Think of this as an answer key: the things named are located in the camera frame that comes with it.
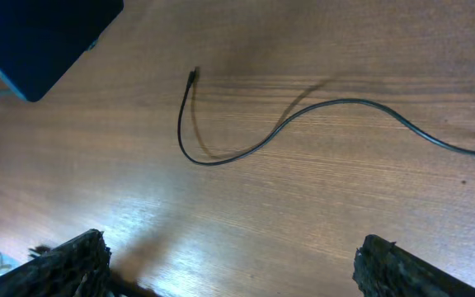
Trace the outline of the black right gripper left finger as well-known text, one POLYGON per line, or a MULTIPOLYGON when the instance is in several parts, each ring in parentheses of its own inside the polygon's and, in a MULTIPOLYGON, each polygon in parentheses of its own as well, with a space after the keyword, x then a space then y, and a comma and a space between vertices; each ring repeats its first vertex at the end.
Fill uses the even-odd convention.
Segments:
POLYGON ((0 297, 107 296, 111 251, 90 229, 0 276, 0 297))

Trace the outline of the blue Samsung smartphone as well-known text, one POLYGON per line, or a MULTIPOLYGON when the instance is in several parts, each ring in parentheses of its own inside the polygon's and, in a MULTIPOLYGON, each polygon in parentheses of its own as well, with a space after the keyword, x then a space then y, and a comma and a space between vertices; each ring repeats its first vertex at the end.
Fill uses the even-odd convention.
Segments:
POLYGON ((0 0, 0 78, 39 101, 123 8, 123 0, 0 0))

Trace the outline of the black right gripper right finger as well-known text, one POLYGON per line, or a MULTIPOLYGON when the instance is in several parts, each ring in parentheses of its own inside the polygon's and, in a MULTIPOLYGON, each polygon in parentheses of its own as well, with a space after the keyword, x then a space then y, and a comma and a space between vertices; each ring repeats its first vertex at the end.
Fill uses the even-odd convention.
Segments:
POLYGON ((375 234, 356 249, 352 279, 365 297, 475 297, 475 287, 375 234))

